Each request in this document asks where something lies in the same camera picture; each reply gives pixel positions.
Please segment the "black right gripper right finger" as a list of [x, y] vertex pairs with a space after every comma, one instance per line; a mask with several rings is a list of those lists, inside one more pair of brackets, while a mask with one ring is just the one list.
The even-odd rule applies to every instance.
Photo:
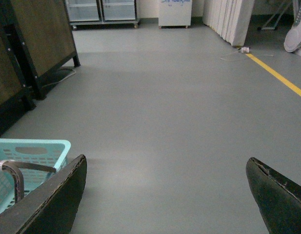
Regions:
[[268, 232], [301, 234], [301, 186], [254, 157], [246, 176]]

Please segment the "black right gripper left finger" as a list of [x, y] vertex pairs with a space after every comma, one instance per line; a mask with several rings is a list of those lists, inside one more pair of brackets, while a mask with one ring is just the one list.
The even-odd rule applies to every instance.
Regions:
[[68, 234], [82, 199], [87, 160], [79, 155], [0, 214], [0, 234]]

